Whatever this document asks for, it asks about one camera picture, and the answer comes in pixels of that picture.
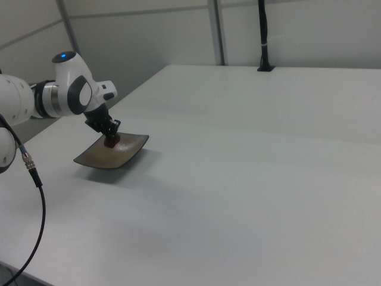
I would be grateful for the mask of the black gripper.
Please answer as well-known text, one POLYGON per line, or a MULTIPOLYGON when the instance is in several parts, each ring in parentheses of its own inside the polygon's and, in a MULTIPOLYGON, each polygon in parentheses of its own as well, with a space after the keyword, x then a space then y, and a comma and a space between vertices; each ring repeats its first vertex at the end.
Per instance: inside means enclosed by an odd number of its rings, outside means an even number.
POLYGON ((114 120, 105 104, 92 111, 84 112, 85 123, 96 132, 101 132, 106 138, 115 140, 121 121, 114 120))

